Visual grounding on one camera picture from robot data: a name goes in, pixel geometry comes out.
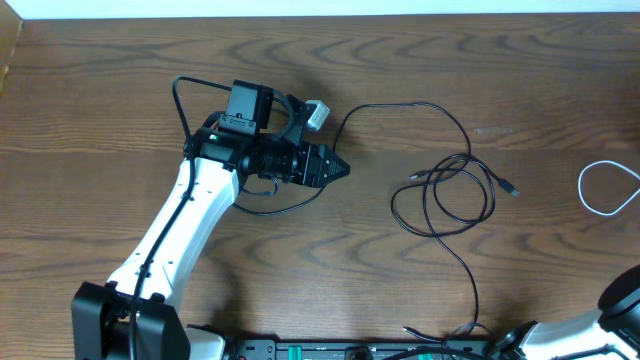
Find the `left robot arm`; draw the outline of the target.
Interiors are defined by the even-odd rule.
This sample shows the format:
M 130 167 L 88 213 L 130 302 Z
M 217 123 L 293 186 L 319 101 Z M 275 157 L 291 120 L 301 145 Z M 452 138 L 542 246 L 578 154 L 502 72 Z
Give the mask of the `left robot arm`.
M 225 338 L 183 326 L 178 312 L 194 266 L 222 215 L 256 175 L 323 190 L 349 165 L 304 141 L 330 113 L 267 86 L 236 80 L 225 110 L 187 131 L 175 185 L 131 255 L 103 285 L 83 283 L 72 304 L 78 359 L 224 359 Z

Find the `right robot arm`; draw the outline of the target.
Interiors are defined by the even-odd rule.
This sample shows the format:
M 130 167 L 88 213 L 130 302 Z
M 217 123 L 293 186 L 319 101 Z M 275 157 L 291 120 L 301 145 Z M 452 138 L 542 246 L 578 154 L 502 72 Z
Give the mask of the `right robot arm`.
M 488 348 L 499 360 L 639 360 L 639 267 L 619 275 L 597 308 L 563 322 L 528 322 Z

